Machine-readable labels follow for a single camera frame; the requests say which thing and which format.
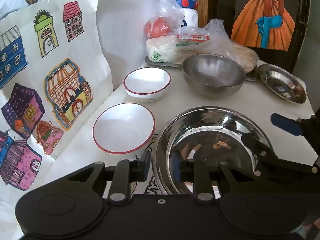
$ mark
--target white wall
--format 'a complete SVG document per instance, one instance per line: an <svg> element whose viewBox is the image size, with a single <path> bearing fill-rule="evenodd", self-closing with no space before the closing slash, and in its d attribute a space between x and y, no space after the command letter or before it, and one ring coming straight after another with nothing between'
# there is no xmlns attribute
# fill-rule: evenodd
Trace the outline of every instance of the white wall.
<svg viewBox="0 0 320 240"><path fill-rule="evenodd" d="M311 0L306 38L293 74L306 83L316 112L320 107L320 0Z"/></svg>

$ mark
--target tabletop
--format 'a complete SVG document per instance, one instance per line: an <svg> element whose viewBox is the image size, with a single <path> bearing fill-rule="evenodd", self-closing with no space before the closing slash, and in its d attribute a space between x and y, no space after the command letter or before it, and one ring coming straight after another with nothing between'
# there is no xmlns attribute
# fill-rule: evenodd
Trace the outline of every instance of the tabletop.
<svg viewBox="0 0 320 240"><path fill-rule="evenodd" d="M270 116L278 113L291 119L308 119L314 114L309 99L297 105L287 102L273 94L262 81L246 81L236 94L212 99L193 92L183 79L181 69L164 67L171 77L167 94L156 102L141 103L147 107L156 119L155 133L159 133L165 124L177 114L198 106L221 106L244 114L253 120L267 135L276 155L280 159L313 165L317 154L304 137L295 137L271 124ZM121 85L118 87L83 125L70 141L68 147L59 155L48 171L44 183L58 179L96 161L105 162L106 166L116 165L127 159L125 155L113 155L100 150L92 137L92 128L99 115L107 108L124 102L135 102Z"/></svg>

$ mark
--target red tomato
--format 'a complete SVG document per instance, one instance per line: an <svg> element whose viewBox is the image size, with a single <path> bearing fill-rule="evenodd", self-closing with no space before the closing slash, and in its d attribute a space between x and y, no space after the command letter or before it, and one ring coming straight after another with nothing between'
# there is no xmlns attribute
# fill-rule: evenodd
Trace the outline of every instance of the red tomato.
<svg viewBox="0 0 320 240"><path fill-rule="evenodd" d="M150 38L159 38L161 36L166 36L171 32L169 24L167 23L167 19L165 17L157 18L152 25L151 23L147 22L144 26L144 31L146 34L150 33Z"/></svg>

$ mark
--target plastic bottle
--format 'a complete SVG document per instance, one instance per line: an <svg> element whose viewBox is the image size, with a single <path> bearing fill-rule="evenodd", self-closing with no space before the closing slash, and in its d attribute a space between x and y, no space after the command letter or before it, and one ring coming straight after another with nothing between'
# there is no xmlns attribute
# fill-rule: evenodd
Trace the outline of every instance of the plastic bottle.
<svg viewBox="0 0 320 240"><path fill-rule="evenodd" d="M197 0L176 0L184 10L185 20L181 26L198 27L199 16L197 13L198 2Z"/></svg>

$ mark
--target stainless steel bowl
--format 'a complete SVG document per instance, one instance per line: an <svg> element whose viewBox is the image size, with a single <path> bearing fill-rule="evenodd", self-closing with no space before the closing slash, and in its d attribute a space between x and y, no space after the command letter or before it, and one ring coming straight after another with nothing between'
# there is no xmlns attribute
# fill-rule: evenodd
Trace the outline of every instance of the stainless steel bowl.
<svg viewBox="0 0 320 240"><path fill-rule="evenodd" d="M241 141L241 135L244 133L250 133L272 148L258 125L230 109L203 106L189 109L172 118L157 137L156 150L152 155L152 169L161 192L192 192L191 183L179 183L174 179L172 152L176 149L184 159L204 160L210 166L229 162L247 172L253 172L256 160Z"/></svg>
<svg viewBox="0 0 320 240"><path fill-rule="evenodd" d="M245 71L238 63L215 54L186 58L182 63L182 73L193 90L212 98L235 94L246 78Z"/></svg>
<svg viewBox="0 0 320 240"><path fill-rule="evenodd" d="M307 94L299 80L284 69L263 64L259 66L258 72L267 87L282 99L297 104L303 104L307 100Z"/></svg>

